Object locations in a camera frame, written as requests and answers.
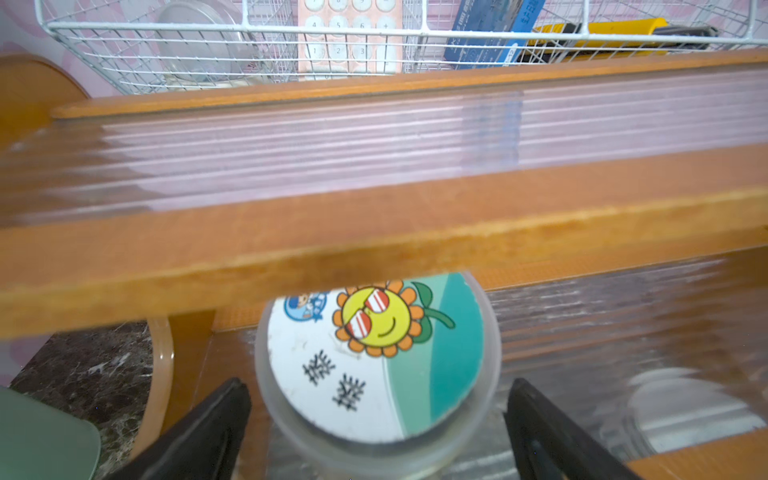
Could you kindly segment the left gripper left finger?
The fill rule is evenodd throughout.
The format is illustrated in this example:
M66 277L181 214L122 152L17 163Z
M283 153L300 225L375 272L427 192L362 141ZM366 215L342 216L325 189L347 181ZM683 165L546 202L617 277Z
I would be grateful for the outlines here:
M112 479L231 479L252 403L238 378L221 384Z

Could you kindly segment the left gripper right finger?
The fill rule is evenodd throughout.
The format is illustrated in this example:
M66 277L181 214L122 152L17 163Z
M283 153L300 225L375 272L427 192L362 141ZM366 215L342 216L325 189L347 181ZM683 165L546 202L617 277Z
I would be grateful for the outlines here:
M504 420L522 479L639 477L523 378L512 384Z

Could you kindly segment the sunflower lid yellow jar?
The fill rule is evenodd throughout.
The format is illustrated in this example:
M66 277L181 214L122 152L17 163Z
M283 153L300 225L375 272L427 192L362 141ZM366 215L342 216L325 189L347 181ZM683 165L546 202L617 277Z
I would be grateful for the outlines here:
M492 408L501 338L469 273L287 296L254 362L277 428L322 479L428 479Z

